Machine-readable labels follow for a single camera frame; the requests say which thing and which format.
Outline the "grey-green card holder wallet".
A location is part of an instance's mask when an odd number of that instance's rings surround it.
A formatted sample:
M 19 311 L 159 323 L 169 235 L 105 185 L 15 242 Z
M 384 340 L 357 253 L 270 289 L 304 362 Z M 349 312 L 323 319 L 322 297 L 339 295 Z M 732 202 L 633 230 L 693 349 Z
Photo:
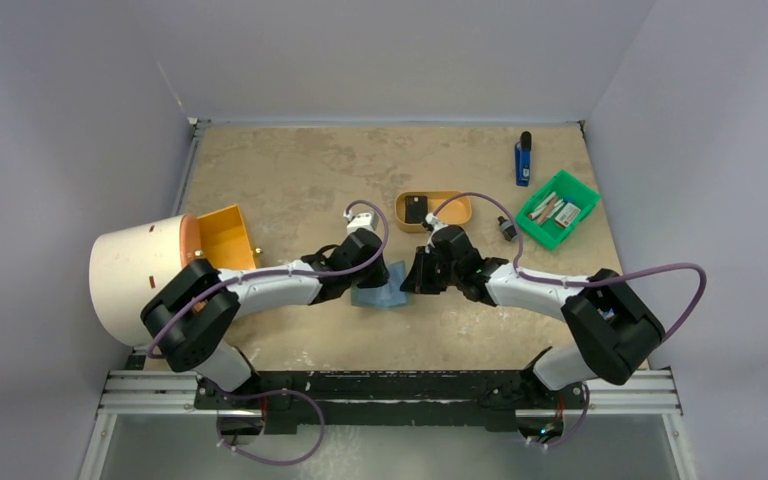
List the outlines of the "grey-green card holder wallet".
M 405 262 L 399 261 L 391 263 L 387 266 L 387 269 L 389 280 L 384 286 L 372 289 L 359 289 L 353 287 L 350 290 L 351 304 L 353 306 L 392 309 L 409 304 L 409 294 L 400 289 L 407 274 Z

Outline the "black credit card stack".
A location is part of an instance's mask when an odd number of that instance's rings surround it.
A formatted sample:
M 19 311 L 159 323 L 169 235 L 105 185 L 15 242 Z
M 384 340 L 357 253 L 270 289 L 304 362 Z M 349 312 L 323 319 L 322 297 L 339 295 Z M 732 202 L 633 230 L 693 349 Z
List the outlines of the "black credit card stack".
M 428 197 L 409 195 L 405 198 L 404 222 L 408 225 L 421 225 L 428 214 Z

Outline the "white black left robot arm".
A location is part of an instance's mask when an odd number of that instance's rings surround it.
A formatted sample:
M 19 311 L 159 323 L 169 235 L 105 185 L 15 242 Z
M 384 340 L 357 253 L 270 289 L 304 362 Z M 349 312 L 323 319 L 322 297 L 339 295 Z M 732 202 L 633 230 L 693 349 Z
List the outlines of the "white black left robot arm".
M 165 359 L 174 372 L 200 374 L 232 408 L 247 408 L 257 399 L 257 374 L 245 355 L 224 340 L 232 323 L 266 310 L 336 300 L 351 288 L 386 285 L 386 241 L 359 228 L 339 245 L 283 267 L 253 270 L 217 269 L 196 260 L 143 307 L 140 319 L 150 335 L 147 353 Z

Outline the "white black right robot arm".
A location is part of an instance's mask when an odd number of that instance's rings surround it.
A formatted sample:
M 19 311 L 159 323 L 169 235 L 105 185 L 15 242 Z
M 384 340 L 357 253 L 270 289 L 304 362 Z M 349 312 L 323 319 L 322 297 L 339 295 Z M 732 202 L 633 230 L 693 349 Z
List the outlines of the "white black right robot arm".
M 417 247 L 402 291 L 437 295 L 454 287 L 472 302 L 517 307 L 564 322 L 573 338 L 548 348 L 524 370 L 521 392 L 536 407 L 556 399 L 561 389 L 601 379 L 623 385 L 666 337 L 663 325 L 616 272 L 563 280 L 484 257 L 459 226 L 434 232 Z

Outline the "small black binder clip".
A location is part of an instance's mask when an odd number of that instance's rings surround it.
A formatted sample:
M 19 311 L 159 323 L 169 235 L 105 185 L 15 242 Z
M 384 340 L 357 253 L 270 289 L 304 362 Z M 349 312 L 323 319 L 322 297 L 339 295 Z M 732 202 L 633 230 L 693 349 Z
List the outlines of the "small black binder clip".
M 512 242 L 518 238 L 519 236 L 518 230 L 513 221 L 511 221 L 506 217 L 498 216 L 497 223 L 498 223 L 499 231 L 501 232 L 503 238 L 506 241 Z

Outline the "green plastic bin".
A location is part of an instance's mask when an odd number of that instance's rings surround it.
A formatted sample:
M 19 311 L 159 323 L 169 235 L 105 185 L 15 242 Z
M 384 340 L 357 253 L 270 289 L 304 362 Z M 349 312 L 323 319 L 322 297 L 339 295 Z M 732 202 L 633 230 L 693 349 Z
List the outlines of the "green plastic bin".
M 541 224 L 530 220 L 528 215 L 552 192 L 555 192 L 558 198 L 553 210 Z M 581 213 L 569 228 L 562 229 L 555 224 L 553 217 L 566 203 L 565 198 L 574 199 L 574 204 L 581 209 Z M 516 224 L 538 244 L 548 250 L 554 250 L 589 216 L 599 200 L 600 195 L 595 190 L 571 173 L 560 170 L 526 201 L 515 217 Z

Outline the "orange pencil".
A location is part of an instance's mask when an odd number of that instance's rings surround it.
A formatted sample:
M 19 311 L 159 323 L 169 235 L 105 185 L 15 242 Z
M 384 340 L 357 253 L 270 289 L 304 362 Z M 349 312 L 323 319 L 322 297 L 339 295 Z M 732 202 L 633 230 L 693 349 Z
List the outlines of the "orange pencil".
M 555 198 L 555 202 L 554 202 L 552 205 L 549 205 L 549 206 L 546 208 L 546 210 L 545 210 L 545 211 L 542 213 L 542 215 L 541 215 L 539 218 L 537 218 L 536 220 L 533 220 L 533 221 L 534 221 L 535 223 L 537 223 L 537 224 L 541 224 L 541 223 L 542 223 L 542 222 L 545 220 L 545 218 L 546 218 L 546 217 L 549 215 L 549 213 L 550 213 L 550 212 L 553 210 L 553 208 L 554 208 L 554 206 L 555 206 L 555 204 L 556 204 L 557 202 L 558 202 L 558 198 L 557 198 L 557 196 L 556 196 L 556 198 Z

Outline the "white red staple box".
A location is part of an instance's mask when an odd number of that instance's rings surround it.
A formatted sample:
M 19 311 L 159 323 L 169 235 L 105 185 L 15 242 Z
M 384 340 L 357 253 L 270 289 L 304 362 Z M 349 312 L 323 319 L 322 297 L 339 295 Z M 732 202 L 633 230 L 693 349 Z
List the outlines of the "white red staple box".
M 564 206 L 555 214 L 553 221 L 562 229 L 569 228 L 577 217 L 580 215 L 581 209 L 572 202 L 567 202 Z

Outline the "yellow drawer box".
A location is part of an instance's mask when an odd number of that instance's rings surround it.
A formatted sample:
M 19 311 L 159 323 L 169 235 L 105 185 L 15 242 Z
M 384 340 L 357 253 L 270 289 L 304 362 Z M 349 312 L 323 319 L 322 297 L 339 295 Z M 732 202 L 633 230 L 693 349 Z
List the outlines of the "yellow drawer box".
M 259 250 L 252 245 L 237 204 L 198 217 L 204 257 L 216 268 L 259 268 Z

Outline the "white cylinder container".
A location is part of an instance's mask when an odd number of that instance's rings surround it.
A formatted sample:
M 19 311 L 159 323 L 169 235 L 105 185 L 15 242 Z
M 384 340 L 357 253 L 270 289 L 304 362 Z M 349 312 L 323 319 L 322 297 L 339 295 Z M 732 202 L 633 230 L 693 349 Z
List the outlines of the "white cylinder container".
M 141 311 L 201 248 L 199 223 L 190 214 L 99 236 L 90 254 L 89 288 L 105 330 L 126 346 L 148 343 Z

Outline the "black aluminium base frame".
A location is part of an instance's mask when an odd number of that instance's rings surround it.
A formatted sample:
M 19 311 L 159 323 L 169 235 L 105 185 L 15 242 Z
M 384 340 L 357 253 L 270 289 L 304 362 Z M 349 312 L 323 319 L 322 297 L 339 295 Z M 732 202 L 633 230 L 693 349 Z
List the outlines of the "black aluminium base frame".
M 668 370 L 642 370 L 625 384 L 589 380 L 541 391 L 520 370 L 262 370 L 254 389 L 234 399 L 200 375 L 150 371 L 140 356 L 108 375 L 102 414 L 218 416 L 223 432 L 272 435 L 300 426 L 481 427 L 551 442 L 582 414 L 681 413 Z

